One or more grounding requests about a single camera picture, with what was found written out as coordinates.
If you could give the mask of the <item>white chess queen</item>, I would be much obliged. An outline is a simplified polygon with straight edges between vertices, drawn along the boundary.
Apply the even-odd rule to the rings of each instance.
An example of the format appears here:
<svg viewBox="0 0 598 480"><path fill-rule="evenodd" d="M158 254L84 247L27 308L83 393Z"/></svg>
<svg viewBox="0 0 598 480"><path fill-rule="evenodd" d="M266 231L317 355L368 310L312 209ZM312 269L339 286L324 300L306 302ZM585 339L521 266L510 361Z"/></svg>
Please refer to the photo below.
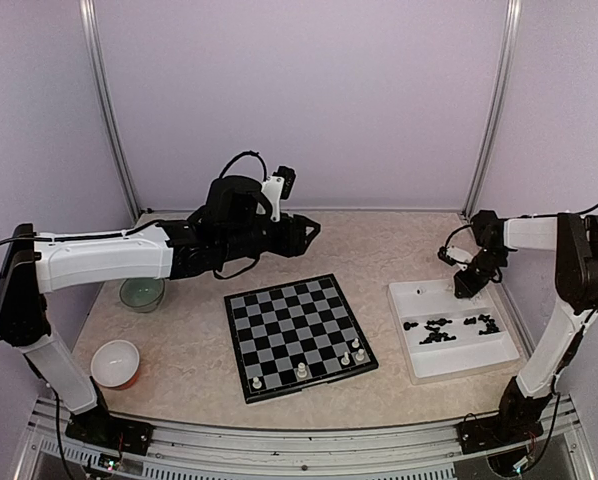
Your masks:
<svg viewBox="0 0 598 480"><path fill-rule="evenodd" d="M303 362L300 362L296 369L296 376L298 379L304 379L308 376L307 367Z"/></svg>

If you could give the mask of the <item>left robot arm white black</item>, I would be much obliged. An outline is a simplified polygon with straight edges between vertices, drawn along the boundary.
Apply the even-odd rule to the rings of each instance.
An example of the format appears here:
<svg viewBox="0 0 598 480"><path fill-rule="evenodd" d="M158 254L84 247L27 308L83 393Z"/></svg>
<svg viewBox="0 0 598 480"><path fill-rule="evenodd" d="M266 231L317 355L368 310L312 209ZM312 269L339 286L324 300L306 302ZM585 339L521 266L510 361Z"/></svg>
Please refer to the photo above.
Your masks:
<svg viewBox="0 0 598 480"><path fill-rule="evenodd" d="M234 260L302 256L321 226L281 211L290 189L290 180L279 174L264 181L231 175L215 179L205 204L184 220L68 236L41 236L30 224L18 225L2 242L8 251L0 272L0 339L19 349L69 412L80 415L84 433L97 444L112 443L118 421L54 332L46 294L113 280L180 280L206 272L220 278Z"/></svg>

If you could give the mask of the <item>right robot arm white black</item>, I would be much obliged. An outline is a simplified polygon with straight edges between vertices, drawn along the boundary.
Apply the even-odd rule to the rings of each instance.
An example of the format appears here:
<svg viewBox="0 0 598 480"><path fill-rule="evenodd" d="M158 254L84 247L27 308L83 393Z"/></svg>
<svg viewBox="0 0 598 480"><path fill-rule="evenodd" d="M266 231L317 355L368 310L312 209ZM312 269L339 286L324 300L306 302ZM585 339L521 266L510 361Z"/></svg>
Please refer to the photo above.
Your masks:
<svg viewBox="0 0 598 480"><path fill-rule="evenodd" d="M466 417L458 427L465 453L540 436L540 417L556 395L562 371L571 363L588 330L598 317L598 215L554 213L503 219L491 210L470 221L479 251L462 260L443 246L438 256L458 266L454 295L471 299L489 283L502 278L508 255L520 249L555 254L555 306L530 359L511 378L498 411L489 417Z"/></svg>

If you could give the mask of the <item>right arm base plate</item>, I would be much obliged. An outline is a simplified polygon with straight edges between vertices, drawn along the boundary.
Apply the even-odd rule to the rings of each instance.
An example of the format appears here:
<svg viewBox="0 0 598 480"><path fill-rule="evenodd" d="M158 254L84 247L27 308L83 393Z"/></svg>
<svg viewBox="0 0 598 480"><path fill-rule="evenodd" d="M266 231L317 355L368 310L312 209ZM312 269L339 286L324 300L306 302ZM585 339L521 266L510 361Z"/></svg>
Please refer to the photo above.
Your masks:
<svg viewBox="0 0 598 480"><path fill-rule="evenodd" d="M456 426L456 431L461 451L468 455L540 437L544 428L540 422L505 428L498 415L468 415Z"/></svg>

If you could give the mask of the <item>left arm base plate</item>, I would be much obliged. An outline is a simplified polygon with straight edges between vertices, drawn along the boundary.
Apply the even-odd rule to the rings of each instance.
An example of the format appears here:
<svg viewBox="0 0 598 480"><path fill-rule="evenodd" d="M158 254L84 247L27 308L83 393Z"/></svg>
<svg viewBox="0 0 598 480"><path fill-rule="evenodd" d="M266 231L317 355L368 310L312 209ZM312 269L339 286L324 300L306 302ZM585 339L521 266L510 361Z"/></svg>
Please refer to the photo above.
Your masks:
<svg viewBox="0 0 598 480"><path fill-rule="evenodd" d="M86 444L120 453L147 454L154 427L137 420L117 417L94 410L70 415L66 436Z"/></svg>

